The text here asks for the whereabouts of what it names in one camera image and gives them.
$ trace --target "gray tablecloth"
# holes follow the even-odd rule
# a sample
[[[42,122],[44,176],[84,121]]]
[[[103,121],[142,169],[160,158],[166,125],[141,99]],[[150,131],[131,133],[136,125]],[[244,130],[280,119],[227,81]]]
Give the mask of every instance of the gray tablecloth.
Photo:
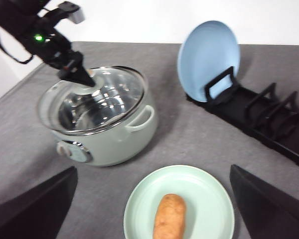
[[[145,74],[158,107],[157,132],[144,151],[113,167],[92,167],[59,156],[52,134],[36,114],[39,97],[58,80],[57,71],[41,65],[0,99],[0,203],[75,165],[79,183],[58,239],[120,239],[125,204],[136,184],[158,168],[188,164],[224,185],[235,206],[234,238],[247,239],[230,186],[231,164],[299,199],[298,166],[185,99],[176,71],[179,44],[74,46],[85,54],[86,67],[125,65]],[[281,98],[299,91],[299,46],[241,45],[238,81],[256,92],[277,82]]]

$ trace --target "potato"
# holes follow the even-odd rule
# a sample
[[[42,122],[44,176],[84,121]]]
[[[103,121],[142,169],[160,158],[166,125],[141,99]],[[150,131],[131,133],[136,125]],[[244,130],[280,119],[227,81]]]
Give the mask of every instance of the potato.
[[[166,194],[157,209],[153,239],[182,239],[186,204],[176,194]]]

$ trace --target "pot handle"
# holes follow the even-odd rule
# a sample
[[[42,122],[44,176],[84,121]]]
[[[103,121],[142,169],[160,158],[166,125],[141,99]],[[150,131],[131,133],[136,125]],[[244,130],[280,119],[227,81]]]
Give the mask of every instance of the pot handle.
[[[144,123],[141,123],[139,125],[134,125],[137,123],[137,121],[139,121],[141,119],[141,117],[146,113],[146,112],[149,112],[150,113],[150,116],[149,118],[144,122]],[[136,131],[139,131],[139,130],[142,130],[144,129],[150,122],[153,121],[154,119],[154,115],[155,115],[155,110],[153,108],[153,106],[150,106],[150,105],[146,105],[144,107],[144,109],[142,110],[142,112],[134,119],[132,120],[132,122],[130,122],[128,125],[126,125],[126,129],[128,132],[132,133],[132,132],[136,132]]]

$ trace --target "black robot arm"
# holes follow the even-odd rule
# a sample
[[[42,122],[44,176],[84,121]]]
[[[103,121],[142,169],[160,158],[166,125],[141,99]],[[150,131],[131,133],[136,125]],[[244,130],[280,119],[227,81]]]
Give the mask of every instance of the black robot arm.
[[[60,79],[94,86],[95,82],[83,67],[83,55],[73,51],[69,40],[54,28],[65,18],[75,24],[82,22],[84,16],[80,7],[65,1],[43,17],[38,16],[49,1],[0,0],[0,26],[32,55],[37,55],[46,64],[59,69],[57,75]],[[1,44],[0,48],[7,53]]]

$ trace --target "pot control dial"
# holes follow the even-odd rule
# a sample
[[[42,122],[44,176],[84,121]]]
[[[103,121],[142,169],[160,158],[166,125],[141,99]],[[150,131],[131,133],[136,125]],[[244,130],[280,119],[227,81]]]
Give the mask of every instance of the pot control dial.
[[[92,161],[92,155],[89,150],[76,141],[59,141],[56,145],[56,151],[59,155],[67,156],[78,162],[87,163]]]

